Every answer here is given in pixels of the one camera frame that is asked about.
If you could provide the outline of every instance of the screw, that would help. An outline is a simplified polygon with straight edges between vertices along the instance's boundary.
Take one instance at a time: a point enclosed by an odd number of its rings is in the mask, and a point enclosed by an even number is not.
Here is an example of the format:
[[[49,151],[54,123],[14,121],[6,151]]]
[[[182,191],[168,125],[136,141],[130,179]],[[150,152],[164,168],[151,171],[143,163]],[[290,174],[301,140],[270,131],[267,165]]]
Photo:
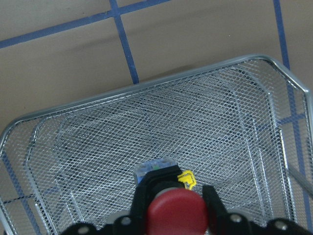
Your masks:
[[[78,230],[77,230],[77,233],[79,235],[84,235],[84,234],[87,234],[89,232],[89,228],[87,226],[83,226],[83,227],[80,227]]]
[[[124,217],[121,219],[121,224],[124,226],[130,225],[132,220],[129,217]]]
[[[242,218],[240,215],[238,214],[232,214],[230,216],[231,221],[235,222],[235,223],[240,223],[242,221]]]
[[[281,220],[277,220],[275,223],[274,223],[275,227],[280,229],[280,230],[287,230],[288,226],[287,224],[285,224],[283,221]]]

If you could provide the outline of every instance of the metal basket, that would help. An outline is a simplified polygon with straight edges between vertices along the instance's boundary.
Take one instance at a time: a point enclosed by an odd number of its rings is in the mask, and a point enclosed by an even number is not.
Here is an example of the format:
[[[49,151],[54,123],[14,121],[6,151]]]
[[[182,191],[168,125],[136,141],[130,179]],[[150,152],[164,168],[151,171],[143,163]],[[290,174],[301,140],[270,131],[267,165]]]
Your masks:
[[[282,65],[250,55],[24,116],[0,140],[9,234],[100,228],[128,210],[138,163],[173,157],[230,211],[312,231],[312,101]]]

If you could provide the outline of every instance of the wire mesh basket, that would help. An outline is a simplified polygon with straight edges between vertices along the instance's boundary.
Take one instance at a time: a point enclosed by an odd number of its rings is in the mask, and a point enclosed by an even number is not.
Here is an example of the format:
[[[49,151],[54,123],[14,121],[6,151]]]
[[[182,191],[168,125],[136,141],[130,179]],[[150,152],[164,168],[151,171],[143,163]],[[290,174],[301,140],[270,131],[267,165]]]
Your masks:
[[[250,55],[12,122],[0,140],[0,218],[9,234],[102,227],[128,210],[138,163],[173,157],[230,211],[312,231],[311,95]]]

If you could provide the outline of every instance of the yellow plastic object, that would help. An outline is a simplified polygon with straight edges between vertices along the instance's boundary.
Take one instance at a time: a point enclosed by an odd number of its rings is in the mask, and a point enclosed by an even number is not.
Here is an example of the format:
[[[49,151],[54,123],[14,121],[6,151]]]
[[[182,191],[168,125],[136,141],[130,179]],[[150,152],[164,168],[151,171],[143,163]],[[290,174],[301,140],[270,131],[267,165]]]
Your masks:
[[[184,171],[181,175],[177,176],[178,181],[185,184],[185,188],[192,190],[192,187],[197,184],[194,173],[190,170]]]

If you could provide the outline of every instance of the red round object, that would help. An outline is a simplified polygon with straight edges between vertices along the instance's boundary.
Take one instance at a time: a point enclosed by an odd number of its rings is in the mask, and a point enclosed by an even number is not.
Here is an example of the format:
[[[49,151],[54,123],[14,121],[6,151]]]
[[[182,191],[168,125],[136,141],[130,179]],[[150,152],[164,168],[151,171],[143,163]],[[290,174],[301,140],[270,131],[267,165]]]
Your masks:
[[[147,235],[203,235],[208,226],[204,200],[177,188],[154,199],[147,211]]]

